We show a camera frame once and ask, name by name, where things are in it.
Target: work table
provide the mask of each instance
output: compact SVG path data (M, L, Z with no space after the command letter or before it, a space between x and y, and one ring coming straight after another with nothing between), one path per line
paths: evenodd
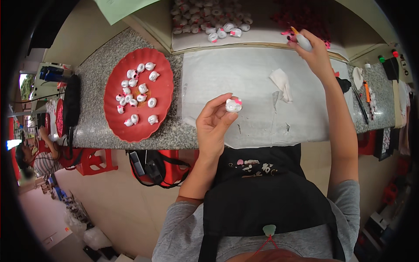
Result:
M149 47L138 33L131 28L126 29L97 49L78 67L77 74L81 78L81 114L75 129L73 145L85 148L112 149L191 149L197 148L196 129L178 116L178 105L181 104L181 75L183 54L167 57L173 71L173 100L171 108L160 128L148 139L139 143L127 143L115 136L109 128L103 111L103 96L108 76L114 66L129 52L137 48ZM359 105L354 98L354 115L352 119L357 133L392 127L395 124L394 98L391 81L387 80L381 64L371 66L370 71L363 72L364 80L372 87L377 97L378 114L375 119L365 124ZM349 75L353 67L348 65Z

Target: plastic bag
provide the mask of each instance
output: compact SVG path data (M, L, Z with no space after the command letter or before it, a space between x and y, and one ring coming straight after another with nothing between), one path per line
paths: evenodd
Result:
M111 241L105 236L102 230L95 226L84 232L84 242L93 250L112 246Z
M87 228L86 223L80 222L69 210L66 210L64 213L64 222L68 225L74 234L76 234L81 239L83 238L84 232Z

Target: red plate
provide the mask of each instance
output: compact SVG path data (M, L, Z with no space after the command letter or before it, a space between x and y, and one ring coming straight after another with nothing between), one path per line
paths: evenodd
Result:
M58 137L62 137L64 123L62 120L62 99L57 101L57 110L55 111L55 126L57 127Z
M148 80L148 76L152 71L144 70L144 72L140 73L137 85L130 87L131 93L136 99L137 95L140 94L138 86L145 83L148 88L148 92L146 93L147 100L142 103L139 102L137 107L132 107L127 104L124 106L125 112L123 114L118 113L116 107L119 105L119 102L116 101L115 97L123 93L121 82L123 80L129 80L127 78L127 71L129 69L136 70L139 64L146 64L147 62L156 64L153 71L158 72L160 76L155 82L152 82ZM172 96L173 72L170 69L169 61L164 57L163 53L156 49L137 49L122 58L109 76L103 97L103 109L105 111L106 121L112 132L121 140L127 141L128 143L140 142L143 139L149 138L160 127L170 109ZM149 108L147 102L152 97L157 99L157 104L154 108ZM136 125L127 127L124 125L124 122L133 114L138 115L139 122ZM148 117L154 114L158 117L158 123L150 125L147 121Z

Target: black bag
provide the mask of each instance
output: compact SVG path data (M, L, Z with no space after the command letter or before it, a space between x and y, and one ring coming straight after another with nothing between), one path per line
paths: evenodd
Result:
M163 155L158 150L127 150L132 175L147 187L159 185L172 188L183 182L189 174L191 166L176 158ZM184 174L166 172L166 166L187 166Z
M67 82L64 101L62 103L62 121L66 128L67 145L70 148L70 155L64 155L66 159L73 158L74 127L78 124L80 117L80 91L80 78L77 75L72 75Z

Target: woman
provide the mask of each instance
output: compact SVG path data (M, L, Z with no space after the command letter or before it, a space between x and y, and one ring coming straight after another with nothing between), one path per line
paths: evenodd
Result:
M232 94L221 95L197 119L199 158L168 208L153 261L351 258L360 223L357 136L324 43L306 30L301 34L311 52L288 45L307 61L326 94L328 198L305 179L300 145L224 149L224 134L238 115L224 109Z
M32 147L25 145L24 140L16 147L16 162L27 179L34 175L29 166L41 176L45 176L79 162L82 148L73 149L75 157L69 158L68 147L61 147L52 142L45 127L40 127L38 132L47 147L39 146L35 155L32 155Z

